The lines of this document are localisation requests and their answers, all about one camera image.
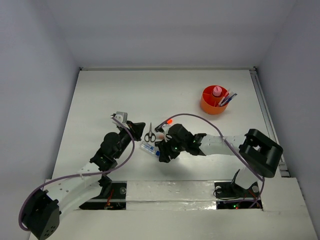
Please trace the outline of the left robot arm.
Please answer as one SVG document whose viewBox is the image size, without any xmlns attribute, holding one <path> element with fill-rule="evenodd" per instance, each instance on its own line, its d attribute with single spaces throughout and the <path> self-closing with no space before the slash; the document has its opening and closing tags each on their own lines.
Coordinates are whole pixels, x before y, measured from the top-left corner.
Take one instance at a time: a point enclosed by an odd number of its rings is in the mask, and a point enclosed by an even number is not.
<svg viewBox="0 0 320 240">
<path fill-rule="evenodd" d="M 129 120 L 114 123 L 119 132 L 106 134 L 95 155 L 77 173 L 49 180 L 30 193 L 18 215 L 22 230 L 46 240 L 67 214 L 94 197 L 110 194 L 112 180 L 108 174 L 122 167 L 117 159 L 129 144 L 141 140 L 146 126 Z"/>
</svg>

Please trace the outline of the blue cap glue bottle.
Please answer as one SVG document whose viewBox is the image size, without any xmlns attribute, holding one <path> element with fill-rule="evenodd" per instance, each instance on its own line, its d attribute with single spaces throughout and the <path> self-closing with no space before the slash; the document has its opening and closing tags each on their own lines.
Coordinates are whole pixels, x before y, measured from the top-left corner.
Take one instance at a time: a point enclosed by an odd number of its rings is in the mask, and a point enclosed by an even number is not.
<svg viewBox="0 0 320 240">
<path fill-rule="evenodd" d="M 153 156 L 156 156 L 156 157 L 159 157 L 160 156 L 160 151 L 159 151 L 159 148 L 152 145 L 152 144 L 149 144 L 148 142 L 146 141 L 142 141 L 141 144 L 140 144 L 140 148 L 145 151 L 146 153 L 149 153 Z"/>
</svg>

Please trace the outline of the blue gel pen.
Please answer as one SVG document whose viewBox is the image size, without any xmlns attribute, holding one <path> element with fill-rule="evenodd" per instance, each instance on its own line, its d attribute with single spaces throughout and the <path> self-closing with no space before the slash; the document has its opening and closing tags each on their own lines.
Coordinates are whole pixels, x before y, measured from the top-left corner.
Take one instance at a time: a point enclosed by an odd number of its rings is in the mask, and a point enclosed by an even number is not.
<svg viewBox="0 0 320 240">
<path fill-rule="evenodd" d="M 232 91 L 228 92 L 227 95 L 221 99 L 219 106 L 222 107 L 222 106 L 226 105 L 229 102 L 229 99 L 234 98 L 236 95 L 237 94 Z"/>
<path fill-rule="evenodd" d="M 234 97 L 236 97 L 237 96 L 237 93 L 234 93 L 234 94 L 232 94 L 232 95 L 228 95 L 225 99 L 224 99 L 224 101 L 221 103 L 221 107 L 222 106 L 225 106 L 225 105 L 227 105 Z"/>
</svg>

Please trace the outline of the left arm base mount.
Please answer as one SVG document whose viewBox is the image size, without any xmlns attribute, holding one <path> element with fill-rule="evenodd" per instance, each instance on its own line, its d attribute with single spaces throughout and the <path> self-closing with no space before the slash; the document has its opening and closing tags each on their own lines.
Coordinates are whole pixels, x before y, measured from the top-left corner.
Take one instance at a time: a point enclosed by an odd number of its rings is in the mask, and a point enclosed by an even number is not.
<svg viewBox="0 0 320 240">
<path fill-rule="evenodd" d="M 103 187 L 100 194 L 82 205 L 81 210 L 125 210 L 127 196 L 127 181 L 109 182 Z"/>
</svg>

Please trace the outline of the blue grip ballpoint pen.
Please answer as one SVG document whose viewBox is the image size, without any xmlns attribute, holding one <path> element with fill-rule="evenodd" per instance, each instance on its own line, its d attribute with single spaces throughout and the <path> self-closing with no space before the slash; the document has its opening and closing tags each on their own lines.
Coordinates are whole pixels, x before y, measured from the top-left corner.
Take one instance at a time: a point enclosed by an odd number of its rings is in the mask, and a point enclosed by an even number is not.
<svg viewBox="0 0 320 240">
<path fill-rule="evenodd" d="M 235 98 L 238 94 L 234 93 L 233 95 L 229 96 L 222 104 L 221 106 L 227 105 L 233 98 Z"/>
</svg>

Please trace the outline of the pink gel pen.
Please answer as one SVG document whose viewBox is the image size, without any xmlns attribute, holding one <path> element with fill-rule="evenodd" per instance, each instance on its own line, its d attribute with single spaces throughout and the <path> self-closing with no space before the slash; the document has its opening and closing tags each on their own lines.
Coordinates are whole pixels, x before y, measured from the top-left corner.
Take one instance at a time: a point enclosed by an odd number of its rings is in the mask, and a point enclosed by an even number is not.
<svg viewBox="0 0 320 240">
<path fill-rule="evenodd" d="M 222 99 L 220 100 L 220 102 L 218 103 L 218 106 L 222 105 L 222 102 L 225 100 L 225 98 L 229 95 L 231 89 L 228 89 L 225 94 L 223 95 Z"/>
</svg>

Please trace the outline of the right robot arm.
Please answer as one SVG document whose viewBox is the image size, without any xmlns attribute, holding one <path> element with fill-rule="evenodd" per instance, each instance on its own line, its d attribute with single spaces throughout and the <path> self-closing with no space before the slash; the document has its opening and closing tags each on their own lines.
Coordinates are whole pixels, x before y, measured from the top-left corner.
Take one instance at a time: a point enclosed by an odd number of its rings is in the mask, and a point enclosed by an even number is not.
<svg viewBox="0 0 320 240">
<path fill-rule="evenodd" d="M 192 134 L 182 124 L 166 128 L 164 138 L 155 143 L 159 161 L 169 163 L 180 153 L 193 156 L 236 156 L 244 165 L 238 170 L 230 190 L 242 196 L 257 181 L 273 178 L 276 174 L 283 148 L 257 129 L 251 128 L 241 136 L 214 136 L 207 133 Z"/>
</svg>

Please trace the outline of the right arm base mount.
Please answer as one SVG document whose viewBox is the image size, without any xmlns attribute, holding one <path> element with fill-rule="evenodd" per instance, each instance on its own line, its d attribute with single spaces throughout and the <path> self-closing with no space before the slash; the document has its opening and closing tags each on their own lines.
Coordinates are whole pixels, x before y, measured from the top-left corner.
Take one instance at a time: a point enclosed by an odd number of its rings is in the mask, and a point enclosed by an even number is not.
<svg viewBox="0 0 320 240">
<path fill-rule="evenodd" d="M 218 181 L 214 183 L 213 196 L 216 199 L 218 210 L 263 209 L 261 193 L 256 180 L 246 178 L 249 175 L 240 175 L 239 169 L 231 181 Z"/>
</svg>

